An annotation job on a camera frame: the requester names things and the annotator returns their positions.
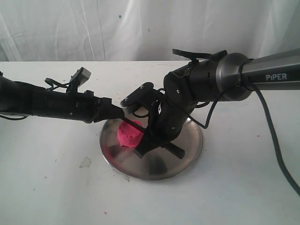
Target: round metal tray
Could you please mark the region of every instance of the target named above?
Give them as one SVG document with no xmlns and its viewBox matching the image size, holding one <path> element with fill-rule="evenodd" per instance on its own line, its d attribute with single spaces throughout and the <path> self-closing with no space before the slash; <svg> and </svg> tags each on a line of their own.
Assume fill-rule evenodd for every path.
<svg viewBox="0 0 300 225">
<path fill-rule="evenodd" d="M 140 121 L 147 126 L 148 118 L 138 119 L 132 115 L 131 120 Z M 163 148 L 148 152 L 139 158 L 134 149 L 121 147 L 117 140 L 117 130 L 121 120 L 108 120 L 100 135 L 100 147 L 105 160 L 117 171 L 129 177 L 142 180 L 159 180 L 178 175 L 188 169 L 199 157 L 203 136 L 199 127 L 187 120 L 183 125 L 180 135 L 172 143 L 185 150 L 183 159 L 179 159 Z"/>
</svg>

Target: white tabletop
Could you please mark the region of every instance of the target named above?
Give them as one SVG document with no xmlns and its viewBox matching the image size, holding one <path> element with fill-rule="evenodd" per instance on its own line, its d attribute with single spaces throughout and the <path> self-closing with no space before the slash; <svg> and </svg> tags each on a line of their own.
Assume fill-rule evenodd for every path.
<svg viewBox="0 0 300 225">
<path fill-rule="evenodd" d="M 170 62 L 2 62 L 11 80 L 46 86 L 67 82 L 81 66 L 92 72 L 79 91 L 119 102 L 137 86 L 162 87 Z M 300 92 L 263 91 L 287 168 L 300 183 Z M 193 112 L 204 121 L 208 107 Z M 256 94 L 218 103 L 196 164 L 160 181 L 129 179 L 102 157 L 104 121 L 29 117 L 0 119 L 0 224 L 295 224 L 300 199 L 275 157 Z M 90 166 L 80 168 L 85 158 Z"/>
</svg>

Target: white curtain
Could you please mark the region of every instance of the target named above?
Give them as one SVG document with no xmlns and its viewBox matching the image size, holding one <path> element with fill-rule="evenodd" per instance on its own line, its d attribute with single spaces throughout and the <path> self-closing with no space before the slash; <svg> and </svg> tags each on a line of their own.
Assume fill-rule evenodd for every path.
<svg viewBox="0 0 300 225">
<path fill-rule="evenodd" d="M 0 0 L 0 60 L 257 58 L 300 47 L 299 0 Z"/>
</svg>

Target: pink play dough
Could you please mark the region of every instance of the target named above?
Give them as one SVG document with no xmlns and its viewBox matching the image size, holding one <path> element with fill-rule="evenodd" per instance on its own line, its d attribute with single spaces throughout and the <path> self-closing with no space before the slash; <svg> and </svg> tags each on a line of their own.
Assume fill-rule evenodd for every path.
<svg viewBox="0 0 300 225">
<path fill-rule="evenodd" d="M 137 125 L 142 126 L 140 121 L 133 120 Z M 121 122 L 118 132 L 117 139 L 121 146 L 135 148 L 141 141 L 143 133 L 126 122 Z"/>
</svg>

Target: stainless steel plate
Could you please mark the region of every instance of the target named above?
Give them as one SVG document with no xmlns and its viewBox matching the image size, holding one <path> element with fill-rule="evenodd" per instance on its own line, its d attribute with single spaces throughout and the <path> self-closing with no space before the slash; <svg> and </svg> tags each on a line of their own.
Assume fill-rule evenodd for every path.
<svg viewBox="0 0 300 225">
<path fill-rule="evenodd" d="M 132 115 L 127 117 L 139 120 L 144 127 L 147 126 L 148 118 L 138 119 Z M 185 122 L 180 135 L 172 141 L 186 151 L 183 159 L 178 159 L 163 148 L 154 149 L 140 159 L 134 153 L 134 149 L 120 146 L 117 140 L 120 123 L 121 120 L 108 120 L 104 124 L 100 135 L 100 147 L 106 161 L 129 177 L 142 180 L 169 178 L 188 169 L 201 153 L 203 136 L 199 127 L 190 120 Z"/>
</svg>

